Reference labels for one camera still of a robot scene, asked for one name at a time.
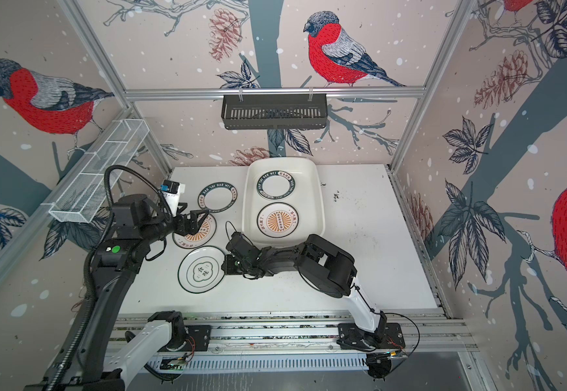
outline white wire mesh basket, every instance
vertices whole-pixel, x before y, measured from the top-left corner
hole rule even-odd
[[[144,120],[121,120],[114,124],[114,130],[101,147],[84,154],[83,158],[89,161],[49,210],[58,221],[90,223],[105,201],[103,174],[106,168],[126,166],[149,133]],[[114,187],[122,172],[115,170],[110,174],[110,186]]]

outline black hanging basket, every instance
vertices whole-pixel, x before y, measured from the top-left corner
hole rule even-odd
[[[226,129],[323,129],[327,95],[225,95],[221,117]]]

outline gray floor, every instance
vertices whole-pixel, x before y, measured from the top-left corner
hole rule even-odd
[[[174,384],[160,384],[141,373],[128,391],[405,391],[470,390],[457,353],[415,353],[383,380],[365,371],[298,371],[184,375]]]

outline white tabletop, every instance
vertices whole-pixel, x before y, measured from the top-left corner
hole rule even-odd
[[[355,258],[357,275],[371,300],[384,310],[436,308],[384,166],[326,165],[318,166],[318,171],[324,184],[321,187],[327,227],[323,236]],[[188,210],[199,209],[197,196],[208,184],[225,181],[238,190],[234,205],[214,214],[217,231],[206,244],[225,253],[225,222],[241,228],[246,172],[247,167],[178,167],[171,176],[186,184],[181,201],[188,203]],[[155,243],[151,254],[161,249],[162,243]],[[345,309],[343,300],[312,290],[293,272],[255,281],[225,276],[208,292],[186,292],[177,281],[177,270],[190,251],[178,248],[169,237],[166,252],[142,266],[120,314],[177,310],[302,315]]]

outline wire basket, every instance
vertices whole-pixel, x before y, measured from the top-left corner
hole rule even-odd
[[[143,120],[115,121],[114,125],[111,135],[97,151],[84,154],[83,159],[89,161],[49,210],[58,221],[90,223],[105,201],[106,168],[126,166],[149,133]],[[114,186],[122,172],[115,170],[110,174],[110,186]]]
[[[327,95],[225,95],[221,117],[226,129],[323,129]]]

